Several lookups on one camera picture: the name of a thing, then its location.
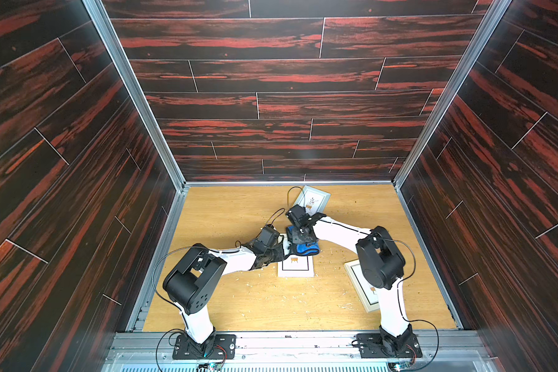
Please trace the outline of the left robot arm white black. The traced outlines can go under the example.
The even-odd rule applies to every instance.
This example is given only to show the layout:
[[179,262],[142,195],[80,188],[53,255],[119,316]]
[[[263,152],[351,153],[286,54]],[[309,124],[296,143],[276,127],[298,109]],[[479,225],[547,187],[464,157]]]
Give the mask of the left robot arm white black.
[[211,250],[201,243],[191,246],[163,283],[164,291],[180,309],[190,341],[202,349],[214,339],[207,305],[222,276],[255,271],[285,258],[283,237],[271,245],[252,241],[231,250]]

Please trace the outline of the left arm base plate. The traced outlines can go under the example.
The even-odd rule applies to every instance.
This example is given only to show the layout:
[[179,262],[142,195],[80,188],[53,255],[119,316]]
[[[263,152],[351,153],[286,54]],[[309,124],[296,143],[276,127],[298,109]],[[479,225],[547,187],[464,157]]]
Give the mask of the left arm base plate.
[[232,360],[235,357],[236,343],[235,334],[213,333],[203,343],[197,343],[182,333],[176,339],[172,358],[175,361]]

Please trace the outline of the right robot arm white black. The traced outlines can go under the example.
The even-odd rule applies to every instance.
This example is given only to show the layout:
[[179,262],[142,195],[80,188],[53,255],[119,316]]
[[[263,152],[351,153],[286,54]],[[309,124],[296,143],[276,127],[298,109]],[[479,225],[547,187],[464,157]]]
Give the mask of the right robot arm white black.
[[290,254],[316,255],[320,240],[357,254],[362,275],[377,289],[383,350],[390,356],[400,353],[412,337],[400,287],[405,259],[387,229],[382,226],[373,229],[349,226],[320,212],[309,215],[300,206],[294,206],[286,216],[291,223],[287,228]]

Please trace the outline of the blue microfiber cloth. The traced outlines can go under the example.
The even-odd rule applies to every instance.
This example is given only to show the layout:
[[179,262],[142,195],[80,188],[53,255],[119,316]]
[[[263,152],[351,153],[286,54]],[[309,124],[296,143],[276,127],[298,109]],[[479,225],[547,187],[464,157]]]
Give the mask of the blue microfiber cloth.
[[305,240],[300,237],[299,231],[294,226],[286,228],[288,239],[288,253],[298,257],[311,257],[320,253],[318,241]]

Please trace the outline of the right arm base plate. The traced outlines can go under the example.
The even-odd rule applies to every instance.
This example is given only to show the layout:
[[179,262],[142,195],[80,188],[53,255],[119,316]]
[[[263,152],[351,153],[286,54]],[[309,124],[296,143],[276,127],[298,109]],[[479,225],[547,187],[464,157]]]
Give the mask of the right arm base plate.
[[413,333],[398,337],[389,334],[358,333],[352,346],[358,348],[363,359],[416,359],[423,356],[417,337]]

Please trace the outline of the light green picture frame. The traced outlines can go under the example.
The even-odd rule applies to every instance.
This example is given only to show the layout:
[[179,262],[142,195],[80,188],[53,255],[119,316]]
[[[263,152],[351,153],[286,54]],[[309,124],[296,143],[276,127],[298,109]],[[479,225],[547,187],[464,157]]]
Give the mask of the light green picture frame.
[[300,195],[294,202],[295,205],[302,206],[309,215],[323,212],[330,200],[330,193],[321,191],[317,188],[304,186]]

